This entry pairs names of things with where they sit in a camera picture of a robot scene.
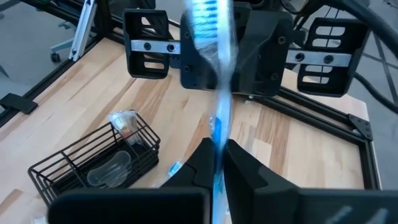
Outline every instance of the wooden table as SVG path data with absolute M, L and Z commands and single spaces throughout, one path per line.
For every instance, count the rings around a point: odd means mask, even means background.
M 35 101 L 0 129 L 0 223 L 30 223 L 45 205 L 28 167 L 107 122 L 106 115 L 135 109 L 160 136 L 159 164 L 133 187 L 161 184 L 177 160 L 186 160 L 207 137 L 213 93 L 186 90 L 178 70 L 163 80 L 131 78 L 124 47 L 103 39 Z M 286 70 L 283 86 L 295 89 Z M 365 103 L 311 96 L 368 119 Z M 362 189 L 358 148 L 342 139 L 253 102 L 234 101 L 231 139 L 301 187 Z

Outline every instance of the plastic packaging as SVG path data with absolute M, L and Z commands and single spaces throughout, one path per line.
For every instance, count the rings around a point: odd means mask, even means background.
M 33 217 L 32 224 L 48 224 L 45 216 L 42 217 Z
M 104 184 L 110 188 L 118 187 L 126 181 L 130 167 L 131 156 L 126 151 L 119 151 L 102 166 L 90 170 L 87 181 L 94 187 Z
M 130 145 L 142 144 L 142 139 L 136 133 L 138 131 L 137 114 L 133 110 L 124 110 L 108 115 L 109 121 L 127 140 Z
M 233 76 L 238 47 L 231 0 L 185 0 L 195 48 L 217 76 L 216 103 L 210 127 L 216 144 L 213 192 L 213 224 L 223 223 L 226 192 L 223 151 L 231 131 Z

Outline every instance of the bolt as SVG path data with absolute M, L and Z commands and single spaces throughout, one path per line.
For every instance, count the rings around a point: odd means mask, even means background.
M 298 53 L 295 58 L 297 62 L 301 62 L 302 60 L 304 60 L 305 56 L 303 53 Z
M 185 70 L 186 72 L 191 72 L 191 68 L 190 68 L 189 66 L 185 66 L 185 67 L 184 67 L 184 70 Z
M 278 78 L 278 73 L 273 73 L 272 75 L 271 75 L 271 80 L 276 80 L 277 78 Z
M 144 43 L 145 50 L 150 50 L 151 46 L 150 43 Z
M 167 46 L 167 50 L 168 50 L 169 52 L 173 52 L 173 50 L 174 50 L 174 45 L 169 44 L 169 45 Z
M 284 36 L 278 37 L 278 44 L 282 45 L 286 43 L 286 38 Z
M 325 58 L 323 58 L 324 63 L 331 63 L 333 61 L 333 56 L 327 55 Z

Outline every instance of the blue toothbrush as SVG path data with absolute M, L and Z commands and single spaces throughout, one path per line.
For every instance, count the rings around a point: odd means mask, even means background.
M 193 42 L 218 78 L 218 101 L 215 111 L 212 139 L 216 145 L 213 180 L 212 223 L 223 222 L 226 192 L 223 175 L 223 151 L 231 126 L 232 96 L 229 89 L 236 60 L 236 44 L 229 0 L 192 0 L 188 19 L 193 32 Z

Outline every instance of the black wire basket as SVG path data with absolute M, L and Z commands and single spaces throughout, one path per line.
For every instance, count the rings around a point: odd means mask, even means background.
M 125 151 L 130 155 L 123 182 L 112 188 L 127 188 L 150 171 L 159 162 L 160 138 L 137 115 L 137 130 L 129 136 L 122 136 L 111 123 L 107 123 L 92 133 L 61 151 L 34 164 L 28 170 L 29 177 L 49 206 L 60 194 L 79 188 L 110 188 L 106 184 L 90 185 L 89 171 L 106 164 L 114 155 Z M 127 139 L 133 135 L 139 143 L 129 144 Z

